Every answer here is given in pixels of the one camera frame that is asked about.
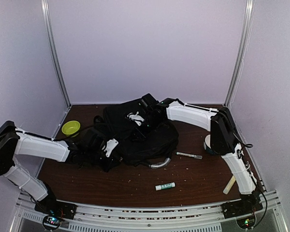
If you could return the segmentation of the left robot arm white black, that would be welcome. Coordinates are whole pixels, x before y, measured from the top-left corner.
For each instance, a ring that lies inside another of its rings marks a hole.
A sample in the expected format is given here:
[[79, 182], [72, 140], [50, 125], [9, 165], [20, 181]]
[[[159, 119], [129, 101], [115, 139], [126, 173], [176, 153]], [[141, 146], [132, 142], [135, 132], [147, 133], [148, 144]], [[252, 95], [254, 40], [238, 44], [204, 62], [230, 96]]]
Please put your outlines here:
[[51, 188], [31, 176], [15, 156], [29, 155], [79, 165], [99, 162], [108, 166], [119, 142], [108, 139], [92, 126], [86, 129], [83, 139], [75, 143], [68, 137], [55, 139], [27, 132], [6, 121], [0, 127], [0, 176], [26, 191], [48, 214], [56, 214], [60, 205]]

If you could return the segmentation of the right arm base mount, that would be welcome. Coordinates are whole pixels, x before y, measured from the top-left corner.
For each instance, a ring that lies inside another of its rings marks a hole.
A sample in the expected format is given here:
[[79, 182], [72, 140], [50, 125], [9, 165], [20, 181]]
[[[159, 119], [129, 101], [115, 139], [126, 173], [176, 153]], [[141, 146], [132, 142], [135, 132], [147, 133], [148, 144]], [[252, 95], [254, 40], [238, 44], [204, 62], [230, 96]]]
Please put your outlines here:
[[253, 211], [259, 211], [263, 209], [262, 203], [252, 204], [250, 202], [244, 202], [243, 200], [226, 202], [221, 205], [224, 218], [239, 217], [246, 214], [251, 214]]

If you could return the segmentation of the black student backpack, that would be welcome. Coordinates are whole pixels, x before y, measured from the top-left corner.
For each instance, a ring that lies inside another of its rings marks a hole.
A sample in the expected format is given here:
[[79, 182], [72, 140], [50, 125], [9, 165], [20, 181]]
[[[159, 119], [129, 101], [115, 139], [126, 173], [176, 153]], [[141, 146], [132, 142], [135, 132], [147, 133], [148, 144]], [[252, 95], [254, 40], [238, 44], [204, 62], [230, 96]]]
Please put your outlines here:
[[115, 143], [103, 150], [97, 163], [105, 172], [120, 163], [152, 169], [166, 166], [178, 145], [179, 134], [167, 119], [165, 107], [151, 94], [104, 108], [93, 119], [94, 128]]

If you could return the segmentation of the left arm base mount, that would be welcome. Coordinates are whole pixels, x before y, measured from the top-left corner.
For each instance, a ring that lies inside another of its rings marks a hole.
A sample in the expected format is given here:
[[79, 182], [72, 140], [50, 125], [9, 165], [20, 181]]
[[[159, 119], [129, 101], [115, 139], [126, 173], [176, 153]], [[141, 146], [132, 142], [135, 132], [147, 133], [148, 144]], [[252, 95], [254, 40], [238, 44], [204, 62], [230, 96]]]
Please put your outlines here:
[[37, 202], [34, 210], [47, 214], [53, 215], [62, 219], [74, 219], [77, 206], [72, 203], [66, 203], [61, 201], [54, 202]]

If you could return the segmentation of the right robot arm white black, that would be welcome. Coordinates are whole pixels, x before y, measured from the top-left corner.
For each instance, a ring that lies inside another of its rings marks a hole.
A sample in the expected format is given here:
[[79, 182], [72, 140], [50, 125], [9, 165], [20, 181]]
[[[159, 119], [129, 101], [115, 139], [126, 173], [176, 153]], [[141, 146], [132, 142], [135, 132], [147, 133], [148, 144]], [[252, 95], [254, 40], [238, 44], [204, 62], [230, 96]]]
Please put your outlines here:
[[151, 94], [144, 95], [138, 105], [144, 110], [127, 114], [127, 118], [137, 124], [133, 139], [144, 140], [158, 124], [165, 120], [180, 121], [207, 130], [210, 134], [204, 140], [205, 150], [222, 156], [237, 182], [241, 199], [238, 209], [249, 213], [261, 203], [261, 190], [245, 158], [245, 144], [239, 137], [233, 117], [227, 107], [206, 108], [183, 103], [179, 99], [166, 98], [159, 102]]

